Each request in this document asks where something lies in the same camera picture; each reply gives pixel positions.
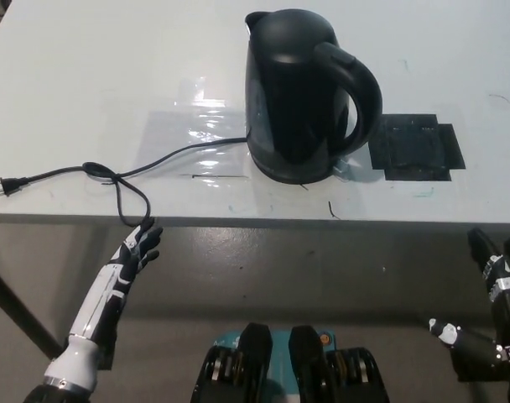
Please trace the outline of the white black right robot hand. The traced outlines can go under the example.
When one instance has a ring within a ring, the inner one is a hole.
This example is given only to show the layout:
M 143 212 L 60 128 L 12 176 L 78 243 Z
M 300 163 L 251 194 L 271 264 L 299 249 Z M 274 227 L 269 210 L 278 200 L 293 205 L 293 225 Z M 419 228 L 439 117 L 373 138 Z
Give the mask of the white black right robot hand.
M 491 303 L 494 339 L 431 318 L 429 332 L 464 359 L 497 367 L 510 364 L 510 258 L 480 228 L 467 233 L 471 257 L 481 272 Z

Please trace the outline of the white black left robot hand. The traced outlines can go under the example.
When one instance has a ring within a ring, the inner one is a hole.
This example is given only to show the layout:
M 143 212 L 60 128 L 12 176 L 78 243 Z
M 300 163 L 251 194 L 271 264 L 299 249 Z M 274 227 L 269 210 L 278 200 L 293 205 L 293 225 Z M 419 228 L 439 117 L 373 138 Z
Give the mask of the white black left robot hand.
M 139 272 L 159 256 L 162 228 L 154 219 L 141 222 L 120 244 L 98 271 L 70 329 L 70 335 L 91 340 L 98 346 L 108 343 L 128 294 Z

